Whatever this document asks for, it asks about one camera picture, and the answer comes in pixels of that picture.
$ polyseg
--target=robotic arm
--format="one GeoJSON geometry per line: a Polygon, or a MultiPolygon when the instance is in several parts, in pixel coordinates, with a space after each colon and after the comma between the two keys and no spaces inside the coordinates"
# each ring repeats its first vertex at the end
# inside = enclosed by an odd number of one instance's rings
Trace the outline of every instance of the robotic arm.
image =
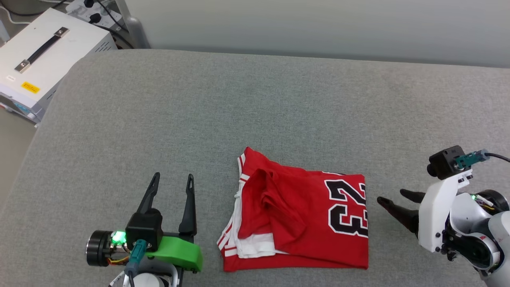
{"type": "Polygon", "coordinates": [[[163,232],[163,217],[152,207],[159,179],[160,174],[155,173],[124,231],[97,230],[87,242],[88,265],[124,266],[110,287],[122,278],[123,287],[181,287],[185,271],[202,270],[202,252],[193,244],[197,233],[193,175],[188,177],[186,206],[178,233],[163,232]]]}
{"type": "Polygon", "coordinates": [[[442,150],[429,158],[428,173],[441,181],[426,193],[401,189],[407,199],[420,203],[409,210],[379,197],[377,202],[430,252],[440,252],[453,261],[464,257],[488,287],[504,287],[510,282],[510,208],[500,193],[487,189],[477,194],[459,190],[473,178],[471,166],[497,157],[486,150],[465,154],[460,146],[442,150]]]}

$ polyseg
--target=folded red jersey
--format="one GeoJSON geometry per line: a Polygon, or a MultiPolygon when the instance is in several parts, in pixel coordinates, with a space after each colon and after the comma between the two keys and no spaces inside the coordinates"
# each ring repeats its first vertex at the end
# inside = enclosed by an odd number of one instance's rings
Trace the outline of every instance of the folded red jersey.
{"type": "Polygon", "coordinates": [[[233,219],[237,214],[241,218],[233,232],[231,219],[230,228],[227,226],[218,241],[226,271],[292,266],[368,268],[362,175],[283,166],[250,148],[239,161],[241,202],[233,219]],[[262,250],[262,245],[256,244],[256,239],[263,237],[258,234],[272,234],[271,248],[277,254],[264,253],[268,248],[264,245],[262,250]],[[246,255],[243,249],[259,253],[246,255]]]}

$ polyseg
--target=yellow label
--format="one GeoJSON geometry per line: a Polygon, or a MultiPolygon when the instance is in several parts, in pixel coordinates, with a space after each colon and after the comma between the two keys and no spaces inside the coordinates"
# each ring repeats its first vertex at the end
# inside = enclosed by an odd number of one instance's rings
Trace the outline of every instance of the yellow label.
{"type": "Polygon", "coordinates": [[[32,93],[37,93],[37,92],[40,90],[40,88],[38,88],[38,87],[36,87],[36,86],[32,85],[32,84],[31,84],[31,83],[29,83],[29,82],[24,82],[24,83],[21,85],[21,87],[22,87],[22,88],[25,88],[25,89],[27,89],[27,90],[29,90],[29,91],[31,91],[32,93]]]}

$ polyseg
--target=gray tablecloth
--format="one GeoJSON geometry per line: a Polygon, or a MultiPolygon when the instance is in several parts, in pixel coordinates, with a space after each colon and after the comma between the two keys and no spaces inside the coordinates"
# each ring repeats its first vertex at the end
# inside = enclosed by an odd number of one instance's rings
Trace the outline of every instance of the gray tablecloth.
{"type": "MultiPolygon", "coordinates": [[[[89,267],[96,229],[125,227],[154,172],[154,207],[176,231],[195,176],[203,272],[185,285],[481,286],[462,258],[421,248],[376,203],[437,181],[425,167],[455,144],[510,155],[510,70],[176,51],[81,60],[36,133],[0,222],[1,286],[103,286],[119,268],[89,267]],[[246,146],[310,170],[362,173],[370,267],[222,271],[216,240],[246,146]]],[[[510,164],[475,166],[466,191],[507,196],[510,164]]],[[[338,244],[339,249],[349,246],[338,244]]]]}

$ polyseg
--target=green light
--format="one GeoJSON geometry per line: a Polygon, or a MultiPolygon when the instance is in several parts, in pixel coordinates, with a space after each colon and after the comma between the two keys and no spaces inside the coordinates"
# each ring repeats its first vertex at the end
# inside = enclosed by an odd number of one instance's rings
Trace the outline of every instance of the green light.
{"type": "Polygon", "coordinates": [[[116,231],[112,236],[112,243],[115,245],[126,243],[126,233],[124,231],[116,231]]]}

